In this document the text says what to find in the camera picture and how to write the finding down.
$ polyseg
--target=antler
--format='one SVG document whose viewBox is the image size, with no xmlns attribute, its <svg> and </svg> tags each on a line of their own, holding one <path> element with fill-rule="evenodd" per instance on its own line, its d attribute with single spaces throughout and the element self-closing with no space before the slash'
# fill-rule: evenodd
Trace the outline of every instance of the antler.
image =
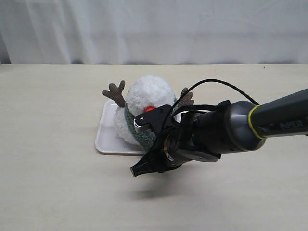
<svg viewBox="0 0 308 231">
<path fill-rule="evenodd" d="M 115 103 L 119 106 L 119 107 L 125 107 L 125 100 L 122 96 L 122 91 L 125 87 L 125 81 L 122 80 L 119 84 L 119 87 L 117 87 L 114 83 L 109 84 L 109 90 L 103 90 L 102 94 L 106 97 L 108 97 L 109 99 L 112 99 L 113 101 L 115 101 Z"/>
<path fill-rule="evenodd" d="M 187 91 L 187 88 L 184 88 L 181 92 L 181 96 Z M 179 102 L 179 107 L 182 106 L 186 106 L 186 105 L 193 105 L 194 104 L 194 100 L 192 100 L 193 97 L 193 93 L 192 92 L 188 92 L 183 99 L 181 99 L 181 101 Z"/>
</svg>

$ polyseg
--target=white curtain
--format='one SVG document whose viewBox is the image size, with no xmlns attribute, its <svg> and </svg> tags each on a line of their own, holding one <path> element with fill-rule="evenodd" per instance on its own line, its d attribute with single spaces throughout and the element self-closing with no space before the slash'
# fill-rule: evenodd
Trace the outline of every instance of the white curtain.
<svg viewBox="0 0 308 231">
<path fill-rule="evenodd" d="M 308 0 L 0 0 L 12 64 L 308 64 Z"/>
</svg>

